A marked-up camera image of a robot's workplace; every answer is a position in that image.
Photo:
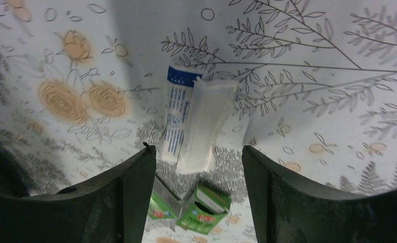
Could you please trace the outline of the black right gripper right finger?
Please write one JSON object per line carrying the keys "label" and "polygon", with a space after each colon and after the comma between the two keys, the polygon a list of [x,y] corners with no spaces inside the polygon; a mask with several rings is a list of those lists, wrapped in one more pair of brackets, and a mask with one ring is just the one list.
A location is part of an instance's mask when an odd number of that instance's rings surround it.
{"label": "black right gripper right finger", "polygon": [[397,242],[397,189],[363,196],[325,186],[244,146],[258,243]]}

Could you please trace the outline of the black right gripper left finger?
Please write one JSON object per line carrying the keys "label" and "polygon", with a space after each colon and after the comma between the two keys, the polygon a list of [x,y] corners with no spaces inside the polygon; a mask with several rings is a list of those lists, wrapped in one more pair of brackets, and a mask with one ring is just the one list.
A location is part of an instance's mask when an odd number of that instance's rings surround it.
{"label": "black right gripper left finger", "polygon": [[0,242],[141,242],[156,149],[55,194],[0,193]]}

